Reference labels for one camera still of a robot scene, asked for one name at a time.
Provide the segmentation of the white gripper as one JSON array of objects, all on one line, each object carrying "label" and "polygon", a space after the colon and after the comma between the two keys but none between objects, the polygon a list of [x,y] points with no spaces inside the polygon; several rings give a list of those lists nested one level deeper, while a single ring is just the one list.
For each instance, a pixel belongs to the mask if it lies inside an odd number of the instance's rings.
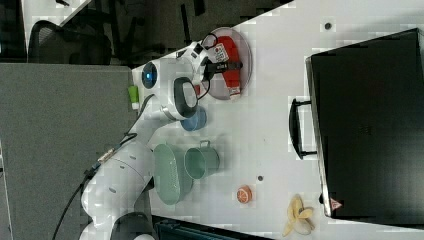
[{"label": "white gripper", "polygon": [[[212,69],[211,56],[205,47],[198,42],[192,42],[176,53],[177,59],[185,59],[192,68],[192,83],[200,84],[203,81],[211,80],[215,74]],[[218,63],[216,69],[218,71],[238,70],[243,67],[242,62],[222,62]]]}]

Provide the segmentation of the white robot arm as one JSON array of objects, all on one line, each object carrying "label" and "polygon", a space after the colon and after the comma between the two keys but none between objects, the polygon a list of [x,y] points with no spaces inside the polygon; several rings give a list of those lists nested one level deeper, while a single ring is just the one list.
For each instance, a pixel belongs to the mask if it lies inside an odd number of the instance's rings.
[{"label": "white robot arm", "polygon": [[174,57],[151,60],[132,70],[151,94],[124,138],[88,171],[81,204],[92,222],[78,240],[155,240],[147,216],[135,210],[139,196],[154,179],[149,141],[158,129],[196,113],[197,84],[245,67],[235,47],[193,42]]}]

